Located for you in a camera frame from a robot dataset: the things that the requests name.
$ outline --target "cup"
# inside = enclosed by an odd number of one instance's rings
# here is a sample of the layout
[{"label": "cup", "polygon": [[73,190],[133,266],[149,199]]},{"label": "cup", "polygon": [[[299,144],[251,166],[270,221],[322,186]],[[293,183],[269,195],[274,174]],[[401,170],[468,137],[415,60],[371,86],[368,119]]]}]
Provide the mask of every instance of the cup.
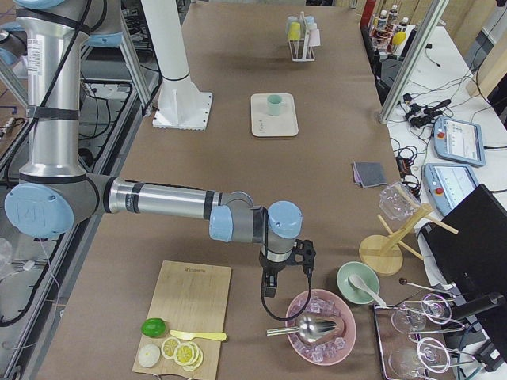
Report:
[{"label": "cup", "polygon": [[291,22],[288,27],[287,39],[289,41],[299,41],[301,38],[301,24],[299,22]]},{"label": "cup", "polygon": [[310,36],[308,37],[308,46],[320,46],[320,30],[310,29]]},{"label": "cup", "polygon": [[268,115],[278,116],[282,112],[282,97],[277,94],[268,96]]},{"label": "cup", "polygon": [[291,23],[293,22],[298,22],[298,17],[296,16],[287,17],[287,22],[285,23],[285,36],[288,34],[288,30],[291,26]]},{"label": "cup", "polygon": [[313,16],[305,16],[304,19],[307,22],[307,24],[314,24],[315,23],[315,17],[313,17]]}]

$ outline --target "white pillar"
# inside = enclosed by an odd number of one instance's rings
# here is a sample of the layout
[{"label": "white pillar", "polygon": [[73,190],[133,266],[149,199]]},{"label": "white pillar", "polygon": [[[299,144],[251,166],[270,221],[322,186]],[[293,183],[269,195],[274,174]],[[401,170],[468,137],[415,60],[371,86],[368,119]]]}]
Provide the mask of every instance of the white pillar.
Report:
[{"label": "white pillar", "polygon": [[163,75],[153,126],[206,129],[213,96],[200,92],[190,78],[176,0],[141,2]]}]

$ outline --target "green bowl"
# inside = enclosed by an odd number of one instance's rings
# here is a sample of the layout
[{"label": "green bowl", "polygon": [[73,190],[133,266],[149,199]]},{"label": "green bowl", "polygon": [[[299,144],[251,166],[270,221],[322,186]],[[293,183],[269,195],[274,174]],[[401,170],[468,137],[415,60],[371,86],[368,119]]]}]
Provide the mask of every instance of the green bowl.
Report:
[{"label": "green bowl", "polygon": [[340,289],[341,294],[350,302],[358,305],[366,305],[367,303],[372,302],[373,297],[371,295],[365,291],[357,289],[349,282],[349,276],[353,273],[356,273],[361,279],[363,279],[368,287],[376,294],[379,293],[380,282],[373,269],[368,267],[366,264],[360,263],[359,261],[350,261],[341,266],[336,276],[338,289]]}]

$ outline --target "lemon slice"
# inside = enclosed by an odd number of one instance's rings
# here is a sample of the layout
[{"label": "lemon slice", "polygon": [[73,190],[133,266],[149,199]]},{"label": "lemon slice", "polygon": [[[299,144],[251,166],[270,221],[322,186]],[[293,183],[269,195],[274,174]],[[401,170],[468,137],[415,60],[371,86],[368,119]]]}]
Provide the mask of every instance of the lemon slice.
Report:
[{"label": "lemon slice", "polygon": [[204,354],[203,354],[202,350],[199,349],[199,354],[197,355],[197,359],[196,359],[195,363],[192,364],[191,366],[183,366],[182,368],[188,372],[194,371],[197,368],[199,368],[200,365],[203,363],[203,358],[204,358]]},{"label": "lemon slice", "polygon": [[152,343],[142,346],[137,359],[141,367],[150,368],[160,359],[160,349]]},{"label": "lemon slice", "polygon": [[196,360],[198,353],[194,344],[180,343],[174,349],[173,359],[180,366],[188,366]]},{"label": "lemon slice", "polygon": [[166,359],[174,359],[174,350],[180,344],[180,340],[175,338],[174,336],[170,336],[166,340],[162,342],[162,346],[160,347],[160,352],[162,356]]}]

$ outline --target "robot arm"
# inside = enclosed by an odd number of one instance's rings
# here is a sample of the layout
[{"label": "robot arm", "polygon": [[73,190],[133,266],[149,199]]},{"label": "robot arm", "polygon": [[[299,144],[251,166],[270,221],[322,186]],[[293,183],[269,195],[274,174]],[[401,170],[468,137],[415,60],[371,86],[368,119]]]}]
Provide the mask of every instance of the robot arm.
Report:
[{"label": "robot arm", "polygon": [[[86,173],[78,164],[80,48],[89,39],[101,46],[121,42],[117,39],[120,1],[15,2],[17,21],[28,41],[29,161],[20,169],[20,184],[6,197],[6,214],[13,225],[24,234],[49,238],[101,213],[152,212],[208,219],[210,236],[216,240],[261,244],[263,296],[275,295],[276,276],[285,265],[301,265],[310,283],[315,252],[310,241],[296,239],[303,217],[292,203],[277,202],[266,210],[255,207],[241,192]],[[179,19],[174,20],[179,28]],[[172,34],[181,39],[181,31]],[[182,40],[177,43],[183,46]]]}]

